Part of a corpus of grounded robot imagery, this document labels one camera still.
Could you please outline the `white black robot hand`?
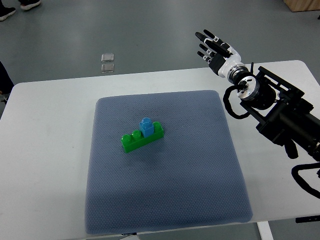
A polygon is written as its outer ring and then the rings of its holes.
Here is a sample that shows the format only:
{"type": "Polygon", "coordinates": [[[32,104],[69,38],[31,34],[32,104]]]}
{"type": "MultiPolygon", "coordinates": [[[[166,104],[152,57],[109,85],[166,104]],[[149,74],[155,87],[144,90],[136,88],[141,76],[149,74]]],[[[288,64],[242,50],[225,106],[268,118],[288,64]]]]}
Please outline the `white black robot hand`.
{"type": "Polygon", "coordinates": [[[202,51],[197,52],[198,56],[208,63],[217,76],[233,82],[237,73],[248,70],[242,63],[240,54],[218,36],[206,29],[196,32],[195,36],[201,41],[199,47],[202,51]]]}

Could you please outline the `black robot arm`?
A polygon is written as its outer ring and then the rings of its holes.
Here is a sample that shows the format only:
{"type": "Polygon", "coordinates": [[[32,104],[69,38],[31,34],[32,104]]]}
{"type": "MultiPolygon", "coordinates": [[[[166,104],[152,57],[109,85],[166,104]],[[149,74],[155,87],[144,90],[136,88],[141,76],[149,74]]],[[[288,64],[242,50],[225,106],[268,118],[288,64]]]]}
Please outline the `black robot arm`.
{"type": "Polygon", "coordinates": [[[302,170],[320,168],[320,120],[311,114],[314,107],[296,86],[262,66],[258,70],[254,75],[243,64],[229,67],[232,86],[223,96],[225,109],[238,120],[253,116],[258,132],[284,147],[290,159],[298,158],[297,146],[303,148],[316,162],[294,166],[291,175],[304,191],[319,198],[320,192],[299,175],[302,170]]]}

